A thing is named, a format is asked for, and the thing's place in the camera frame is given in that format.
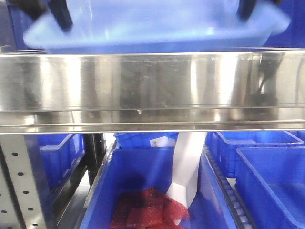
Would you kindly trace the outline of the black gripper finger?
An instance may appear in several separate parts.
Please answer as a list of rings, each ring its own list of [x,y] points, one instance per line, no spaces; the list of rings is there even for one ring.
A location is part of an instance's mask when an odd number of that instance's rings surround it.
[[[48,6],[61,30],[70,31],[73,26],[73,22],[69,13],[67,1],[50,0]]]
[[[257,4],[257,0],[239,0],[237,16],[241,20],[248,20]]]

